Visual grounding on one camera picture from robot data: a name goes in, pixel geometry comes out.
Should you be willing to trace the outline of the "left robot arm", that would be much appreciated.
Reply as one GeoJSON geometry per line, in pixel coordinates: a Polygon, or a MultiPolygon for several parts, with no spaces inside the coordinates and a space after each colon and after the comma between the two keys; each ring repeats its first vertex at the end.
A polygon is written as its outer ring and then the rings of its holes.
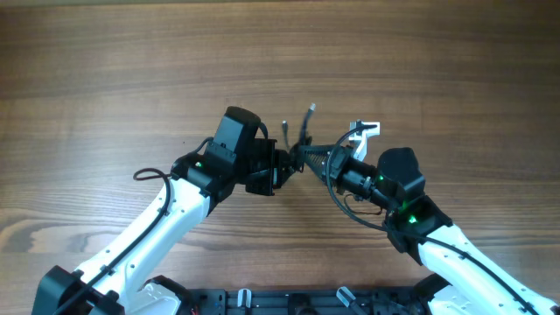
{"type": "Polygon", "coordinates": [[[214,136],[179,157],[169,173],[137,171],[135,180],[161,178],[157,197],[108,246],[69,272],[60,266],[40,280],[35,314],[192,314],[188,290],[151,277],[172,247],[225,200],[236,185],[270,196],[294,172],[294,150],[276,147],[260,117],[229,107],[214,136]]]}

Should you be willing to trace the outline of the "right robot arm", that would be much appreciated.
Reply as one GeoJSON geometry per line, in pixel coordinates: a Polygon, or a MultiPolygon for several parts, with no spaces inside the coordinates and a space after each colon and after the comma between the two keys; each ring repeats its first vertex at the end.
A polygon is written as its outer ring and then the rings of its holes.
{"type": "Polygon", "coordinates": [[[331,197],[348,192],[385,210],[378,229],[401,253],[432,271],[426,287],[433,314],[557,314],[559,305],[510,276],[478,250],[425,193],[408,147],[384,151],[377,164],[342,146],[305,146],[302,160],[331,197]]]}

